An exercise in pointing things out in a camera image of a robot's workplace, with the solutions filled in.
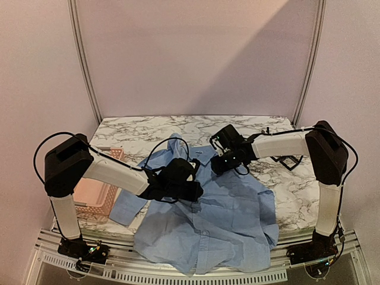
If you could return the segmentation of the blue button-up shirt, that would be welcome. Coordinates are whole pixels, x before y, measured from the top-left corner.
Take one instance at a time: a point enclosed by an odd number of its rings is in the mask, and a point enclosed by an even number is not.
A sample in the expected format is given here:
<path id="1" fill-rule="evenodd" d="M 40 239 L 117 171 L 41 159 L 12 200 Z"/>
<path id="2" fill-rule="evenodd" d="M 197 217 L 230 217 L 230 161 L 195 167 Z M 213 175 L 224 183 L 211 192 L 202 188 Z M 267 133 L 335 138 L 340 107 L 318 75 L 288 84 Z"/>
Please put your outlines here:
<path id="1" fill-rule="evenodd" d="M 143 208 L 148 211 L 134 235 L 134 250 L 151 262 L 167 263 L 187 274 L 205 274 L 217 265 L 244 273 L 268 268 L 278 242 L 275 196 L 253 176 L 229 171 L 217 176 L 210 146 L 186 147 L 177 133 L 165 149 L 144 164 L 167 165 L 174 158 L 200 161 L 197 181 L 204 190 L 197 202 L 146 201 L 122 191 L 110 219 L 128 226 Z"/>

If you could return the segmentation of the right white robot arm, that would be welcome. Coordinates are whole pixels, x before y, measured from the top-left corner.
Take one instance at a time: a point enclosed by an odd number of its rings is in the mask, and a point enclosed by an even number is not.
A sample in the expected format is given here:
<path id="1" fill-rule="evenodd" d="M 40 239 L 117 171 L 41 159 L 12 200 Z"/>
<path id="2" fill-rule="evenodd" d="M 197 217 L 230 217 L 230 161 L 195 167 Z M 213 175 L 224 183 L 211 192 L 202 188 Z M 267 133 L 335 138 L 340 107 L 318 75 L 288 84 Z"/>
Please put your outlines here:
<path id="1" fill-rule="evenodd" d="M 308 156 L 319 186 L 319 209 L 315 231 L 331 235 L 338 225 L 344 177 L 349 152 L 344 141 L 326 121 L 312 127 L 269 133 L 261 131 L 248 138 L 227 125 L 209 139 L 217 155 L 211 168 L 217 175 L 248 167 L 267 157 Z"/>

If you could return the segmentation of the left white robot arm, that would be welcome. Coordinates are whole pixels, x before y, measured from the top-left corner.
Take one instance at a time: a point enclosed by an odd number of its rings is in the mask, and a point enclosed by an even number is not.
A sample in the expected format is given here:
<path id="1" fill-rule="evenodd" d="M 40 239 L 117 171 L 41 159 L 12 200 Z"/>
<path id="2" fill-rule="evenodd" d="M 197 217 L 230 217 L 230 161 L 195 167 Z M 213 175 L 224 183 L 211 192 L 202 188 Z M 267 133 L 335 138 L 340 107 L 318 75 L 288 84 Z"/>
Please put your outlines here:
<path id="1" fill-rule="evenodd" d="M 52 204 L 66 249 L 76 258 L 88 253 L 74 204 L 74 189 L 82 179 L 100 181 L 145 199 L 175 203 L 196 202 L 203 194 L 196 180 L 200 163 L 175 158 L 155 169 L 131 166 L 91 146 L 83 134 L 69 138 L 45 154 L 45 191 Z"/>

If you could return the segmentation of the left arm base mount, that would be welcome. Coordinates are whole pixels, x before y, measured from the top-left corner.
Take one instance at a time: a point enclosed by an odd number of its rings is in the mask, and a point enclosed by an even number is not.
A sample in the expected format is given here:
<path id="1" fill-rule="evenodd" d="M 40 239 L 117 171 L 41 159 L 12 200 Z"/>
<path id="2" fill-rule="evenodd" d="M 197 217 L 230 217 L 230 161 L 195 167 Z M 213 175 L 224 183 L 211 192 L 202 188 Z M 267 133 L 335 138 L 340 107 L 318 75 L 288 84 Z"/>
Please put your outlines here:
<path id="1" fill-rule="evenodd" d="M 78 239 L 61 238 L 58 253 L 66 257 L 75 258 L 75 269 L 84 273 L 88 273 L 91 264 L 105 265 L 110 247 L 102 244 L 102 241 L 87 243 L 80 236 Z"/>

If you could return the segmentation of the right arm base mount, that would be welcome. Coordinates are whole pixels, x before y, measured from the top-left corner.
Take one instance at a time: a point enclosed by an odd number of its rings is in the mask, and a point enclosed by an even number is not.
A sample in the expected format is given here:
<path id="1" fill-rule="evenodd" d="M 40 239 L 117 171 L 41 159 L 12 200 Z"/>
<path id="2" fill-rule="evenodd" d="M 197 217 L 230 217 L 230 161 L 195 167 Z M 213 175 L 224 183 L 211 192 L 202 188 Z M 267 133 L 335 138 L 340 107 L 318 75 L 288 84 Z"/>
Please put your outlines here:
<path id="1" fill-rule="evenodd" d="M 346 239 L 344 233 L 339 230 L 338 238 L 341 242 L 339 251 L 335 242 L 335 235 L 336 232 L 333 232 L 329 236 L 324 236 L 314 230 L 310 242 L 289 246 L 286 257 L 290 259 L 292 265 L 320 261 L 325 267 L 331 267 L 341 257 Z"/>

